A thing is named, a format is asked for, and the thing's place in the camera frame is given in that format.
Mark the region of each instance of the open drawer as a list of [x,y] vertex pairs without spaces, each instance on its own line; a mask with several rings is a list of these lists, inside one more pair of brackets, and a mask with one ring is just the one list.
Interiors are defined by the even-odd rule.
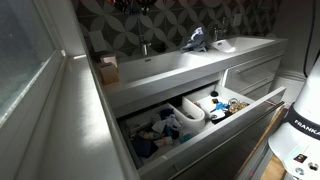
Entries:
[[[224,87],[213,85],[188,94],[184,96],[183,99],[184,101],[189,100],[190,102],[200,101],[207,96],[210,96],[210,92],[212,91],[217,91],[219,93],[218,98],[221,102],[227,102],[229,99],[236,98],[239,101],[248,103],[249,106],[231,115],[218,124],[213,125],[211,121],[207,122],[204,125],[204,128],[197,131],[190,140],[183,144],[174,143],[174,146],[170,147],[169,150],[167,149],[162,152],[157,152],[157,157],[152,160],[141,161],[141,158],[136,155],[132,144],[130,143],[130,137],[127,136],[127,127],[128,124],[133,121],[146,119],[147,116],[150,117],[152,114],[159,112],[159,110],[164,107],[159,107],[158,109],[156,108],[119,122],[120,129],[127,142],[132,158],[135,161],[141,179],[168,179],[179,174],[180,171],[183,171],[186,167],[197,161],[199,158],[205,156],[208,152],[214,150],[218,146],[221,146],[237,133],[246,129],[246,127],[258,122],[261,117],[272,113],[276,109],[275,106],[280,102],[285,88],[278,88],[263,98],[254,101]],[[179,120],[184,117],[182,116],[183,113],[178,109],[181,109],[181,107],[174,108],[174,111],[178,112],[175,113],[175,115]],[[205,116],[208,117],[209,114],[206,111],[207,110],[204,110],[204,113]]]

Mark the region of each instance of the bathroom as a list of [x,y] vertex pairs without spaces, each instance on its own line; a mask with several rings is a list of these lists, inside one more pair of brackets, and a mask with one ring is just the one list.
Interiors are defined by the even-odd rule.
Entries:
[[[31,136],[31,133],[28,133],[30,144],[21,148],[20,153],[24,155],[15,157],[16,162],[10,166],[15,167],[16,171],[13,174],[16,174],[15,177],[18,179],[24,177],[24,175],[30,179],[35,179],[32,177],[40,179],[139,178],[135,164],[130,160],[129,151],[123,148],[123,144],[121,146],[115,145],[117,144],[116,142],[123,140],[121,139],[121,134],[115,135],[115,132],[119,132],[119,130],[115,130],[118,124],[111,122],[110,119],[114,120],[125,115],[119,113],[121,111],[119,109],[112,112],[112,104],[110,105],[107,98],[103,98],[105,93],[103,86],[95,87],[96,85],[93,83],[94,81],[96,81],[96,84],[101,83],[99,82],[101,79],[97,74],[86,81],[79,80],[79,78],[92,76],[88,71],[89,66],[99,72],[95,67],[95,63],[100,56],[105,54],[115,54],[118,64],[141,58],[140,35],[143,35],[143,40],[146,43],[150,43],[150,46],[147,47],[147,57],[153,57],[164,54],[163,51],[179,50],[184,38],[191,36],[197,27],[204,27],[208,31],[205,38],[213,39],[214,27],[217,24],[221,25],[224,17],[227,17],[227,31],[221,39],[228,36],[255,36],[289,40],[277,74],[268,86],[270,92],[280,86],[285,86],[287,90],[283,100],[286,101],[287,105],[290,105],[295,101],[295,97],[305,81],[302,67],[310,34],[312,0],[305,2],[298,0],[164,0],[157,1],[146,11],[146,15],[140,12],[134,12],[136,14],[129,15],[128,12],[122,12],[110,5],[108,1],[101,0],[70,0],[68,2],[59,1],[56,4],[46,1],[46,3],[48,13],[52,16],[67,55],[71,58],[86,54],[88,59],[93,59],[93,61],[85,64],[87,70],[83,74],[68,74],[66,70],[65,75],[62,76],[63,79],[69,78],[69,81],[74,82],[70,82],[72,87],[69,85],[68,88],[66,85],[68,83],[64,82],[67,80],[64,80],[64,83],[61,84],[60,93],[63,94],[65,92],[70,97],[65,95],[57,98],[54,109],[56,114],[59,115],[54,115],[50,118],[51,125],[46,130],[43,128],[42,132],[38,132],[41,131],[41,126],[39,125],[41,123],[38,126],[29,127],[31,129],[36,127],[35,129],[38,131],[34,133],[39,134]],[[241,23],[238,26],[232,26],[235,14],[241,14]],[[308,63],[306,65],[307,74],[313,66],[320,44],[320,35],[315,33],[320,28],[320,23],[318,23],[320,19],[318,17],[320,15],[316,14],[314,33],[310,42]],[[98,33],[97,36],[103,38],[103,47],[100,47],[102,50],[95,52],[90,39],[90,32],[101,33]],[[77,58],[73,60],[74,62],[72,63],[75,64],[67,64],[66,69],[71,70],[77,67],[76,63],[86,61],[83,56],[79,57],[78,61]],[[221,76],[218,73],[212,75],[211,78],[218,79]],[[208,83],[210,84],[211,81],[208,80],[197,86],[205,86]],[[95,87],[94,90],[89,92],[89,89],[85,88],[89,86],[84,83],[91,83],[91,86]],[[86,93],[89,94],[92,91],[96,91],[93,97],[86,95]],[[175,94],[172,97],[178,97],[181,94],[183,93]],[[172,97],[165,98],[165,100],[170,100],[170,103],[174,105],[177,99],[171,99]],[[77,101],[81,100],[81,102],[78,102],[78,104],[73,102],[75,99]],[[125,114],[139,114],[139,112],[143,112],[141,109],[144,109],[144,111],[152,109],[156,107],[154,104],[160,105],[163,101],[164,99],[156,100],[155,102],[157,103],[146,103],[150,104],[151,107],[133,107]],[[70,118],[71,116],[68,116],[66,111],[74,114],[78,114],[76,112],[80,111],[82,113],[73,115],[74,117]],[[99,121],[94,121],[95,123],[77,121],[78,124],[73,122],[76,121],[76,116],[85,116],[89,119],[95,118],[87,115],[88,113],[95,113],[95,117],[98,117]],[[13,148],[15,143],[16,141],[8,145],[8,147]],[[41,154],[41,158],[34,154],[35,151]],[[2,157],[5,155],[7,157],[14,156],[9,150],[3,152]]]

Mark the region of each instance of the bathroom vanity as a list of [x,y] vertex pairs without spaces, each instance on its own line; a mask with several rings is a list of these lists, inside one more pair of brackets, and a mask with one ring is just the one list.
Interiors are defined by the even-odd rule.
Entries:
[[[118,143],[130,152],[141,179],[184,179],[235,148],[236,142],[263,132],[285,91],[281,87],[269,93],[286,45],[284,39],[235,37],[214,42],[208,52],[174,51],[120,63],[120,81],[105,85],[104,96],[124,139]],[[212,91],[219,93],[220,102],[236,98],[249,105],[220,123],[206,122],[214,108],[206,105]],[[172,99],[181,103],[170,104]],[[139,157],[130,136],[167,108],[174,109],[192,138],[160,147],[149,158]]]

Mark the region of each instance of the drawer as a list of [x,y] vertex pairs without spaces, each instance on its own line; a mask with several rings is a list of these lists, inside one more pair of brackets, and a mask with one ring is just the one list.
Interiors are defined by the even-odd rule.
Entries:
[[[228,102],[228,100],[236,98],[237,100],[247,102],[250,105],[218,124],[214,125],[211,121],[206,122],[204,125],[197,122],[193,124],[194,122],[192,122],[192,120],[203,122],[201,121],[203,116],[210,117],[211,113],[209,109],[211,107],[209,109],[206,109],[205,107],[200,109],[192,102],[203,101],[210,96],[210,92],[212,91],[217,91],[219,93],[217,98],[220,102]],[[141,179],[168,179],[203,157],[208,152],[222,145],[228,139],[232,138],[240,131],[243,131],[246,127],[261,119],[266,113],[271,113],[276,109],[275,106],[280,102],[284,91],[285,88],[281,87],[263,98],[254,101],[222,86],[213,85],[185,95],[182,98],[181,107],[173,107],[170,104],[164,104],[145,113],[121,121],[119,122],[119,126]],[[139,128],[141,129],[150,126],[150,117],[166,108],[174,109],[177,120],[181,122],[181,125],[184,126],[184,128],[191,130],[193,137],[182,144],[176,141],[173,142],[173,145],[159,148],[158,151],[149,158],[143,159],[138,157],[131,144],[128,133],[132,134],[138,131]],[[137,127],[137,129],[132,130],[132,128],[128,128],[130,126]]]
[[281,57],[276,56],[262,58],[232,67],[226,70],[224,86],[241,93],[266,78],[273,80],[280,61]]

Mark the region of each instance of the drawer organizer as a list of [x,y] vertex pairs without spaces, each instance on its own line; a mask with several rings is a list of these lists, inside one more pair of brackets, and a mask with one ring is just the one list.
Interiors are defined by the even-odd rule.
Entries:
[[[219,96],[215,97],[219,102],[228,103],[230,99],[235,98],[238,101],[248,103],[249,106],[220,123],[213,124],[211,121],[206,121],[216,113],[212,112],[212,109],[215,108],[210,96],[212,91],[219,93]],[[281,87],[254,101],[222,86],[212,85],[183,96],[180,107],[174,107],[169,103],[163,104],[120,121],[119,126],[141,179],[168,179],[177,173],[179,174],[197,159],[261,119],[266,113],[274,111],[284,91],[285,88]],[[173,140],[172,144],[159,147],[150,157],[139,157],[132,145],[133,136],[152,126],[152,117],[164,109],[173,109],[176,119],[182,126],[180,133],[181,131],[182,134],[190,133],[191,139],[183,143],[179,139]]]

